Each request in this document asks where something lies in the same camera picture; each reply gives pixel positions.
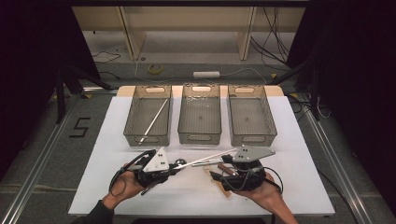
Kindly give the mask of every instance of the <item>stick inside bin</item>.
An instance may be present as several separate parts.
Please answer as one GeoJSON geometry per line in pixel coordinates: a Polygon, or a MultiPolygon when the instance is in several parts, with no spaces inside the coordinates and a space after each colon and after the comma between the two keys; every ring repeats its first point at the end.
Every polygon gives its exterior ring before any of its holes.
{"type": "Polygon", "coordinates": [[[142,145],[142,142],[145,140],[145,136],[148,135],[149,130],[151,129],[152,125],[154,124],[155,120],[157,120],[158,116],[161,114],[161,111],[163,111],[163,107],[165,106],[166,102],[168,102],[168,99],[163,102],[163,105],[161,106],[160,110],[158,111],[157,115],[154,117],[150,125],[148,126],[148,129],[146,130],[145,134],[143,135],[142,139],[140,139],[139,145],[142,145]]]}

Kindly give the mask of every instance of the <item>black sleeve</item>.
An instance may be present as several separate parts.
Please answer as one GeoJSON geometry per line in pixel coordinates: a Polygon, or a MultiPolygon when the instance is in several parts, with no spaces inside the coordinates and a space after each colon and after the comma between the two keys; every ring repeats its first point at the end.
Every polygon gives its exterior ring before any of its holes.
{"type": "Polygon", "coordinates": [[[72,224],[109,224],[112,222],[113,216],[114,211],[106,208],[102,200],[99,200],[87,216],[79,217],[72,224]]]}

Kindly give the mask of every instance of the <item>person's arm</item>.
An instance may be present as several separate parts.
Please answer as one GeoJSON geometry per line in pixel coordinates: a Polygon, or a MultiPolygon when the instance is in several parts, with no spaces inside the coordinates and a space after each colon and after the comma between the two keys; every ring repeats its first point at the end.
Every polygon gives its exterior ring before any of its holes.
{"type": "MultiPolygon", "coordinates": [[[[274,182],[274,178],[266,173],[266,178],[274,182]]],[[[262,182],[262,185],[251,191],[235,191],[234,193],[251,199],[263,209],[273,213],[281,223],[295,224],[293,213],[289,210],[282,195],[277,188],[267,182],[262,182]]]]}
{"type": "Polygon", "coordinates": [[[124,200],[133,198],[144,188],[134,179],[133,172],[125,172],[116,180],[111,191],[85,217],[79,217],[72,224],[109,224],[114,209],[124,200]]]}

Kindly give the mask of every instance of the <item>white stick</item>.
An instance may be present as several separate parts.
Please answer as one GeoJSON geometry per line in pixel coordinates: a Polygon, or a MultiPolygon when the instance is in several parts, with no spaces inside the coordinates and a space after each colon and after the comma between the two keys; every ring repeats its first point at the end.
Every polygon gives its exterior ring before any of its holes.
{"type": "MultiPolygon", "coordinates": [[[[238,148],[233,148],[233,149],[228,150],[228,151],[223,151],[223,152],[220,152],[220,153],[218,153],[218,154],[216,154],[216,155],[212,155],[212,156],[209,156],[209,157],[202,158],[202,159],[200,159],[200,160],[198,160],[198,161],[205,161],[205,160],[208,160],[208,159],[210,159],[210,158],[217,157],[217,156],[221,156],[221,155],[223,155],[223,154],[226,154],[226,153],[235,151],[235,150],[237,150],[237,149],[238,149],[238,148]]],[[[197,163],[198,161],[192,161],[192,162],[186,163],[186,164],[184,164],[184,165],[179,165],[179,166],[175,167],[174,169],[177,169],[177,170],[178,170],[178,169],[184,168],[184,167],[186,167],[186,166],[193,165],[193,164],[197,163]]]]}
{"type": "MultiPolygon", "coordinates": [[[[161,106],[160,110],[158,111],[157,115],[154,117],[154,119],[152,120],[152,122],[150,123],[150,125],[148,126],[148,129],[145,132],[145,135],[148,135],[149,130],[151,129],[152,125],[154,124],[155,120],[157,120],[158,116],[161,114],[161,111],[163,111],[163,107],[165,106],[166,102],[168,102],[168,99],[165,100],[165,102],[163,102],[163,106],[161,106]]],[[[140,139],[139,145],[142,144],[142,142],[145,140],[144,137],[142,137],[142,139],[140,139]]]]}

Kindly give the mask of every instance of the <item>human hand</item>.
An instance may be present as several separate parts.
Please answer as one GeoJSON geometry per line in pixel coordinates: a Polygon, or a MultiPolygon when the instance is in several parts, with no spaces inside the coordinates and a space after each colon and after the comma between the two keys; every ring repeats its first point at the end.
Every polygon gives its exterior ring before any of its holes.
{"type": "MultiPolygon", "coordinates": [[[[275,182],[274,178],[266,173],[268,180],[275,182]]],[[[294,215],[289,210],[279,190],[272,184],[264,181],[262,185],[251,191],[234,191],[235,194],[244,196],[258,204],[263,209],[273,213],[281,223],[297,223],[294,215]]]]}
{"type": "Polygon", "coordinates": [[[133,198],[144,188],[134,179],[134,172],[127,171],[115,181],[111,191],[103,198],[102,202],[110,210],[113,210],[124,200],[133,198]]]}

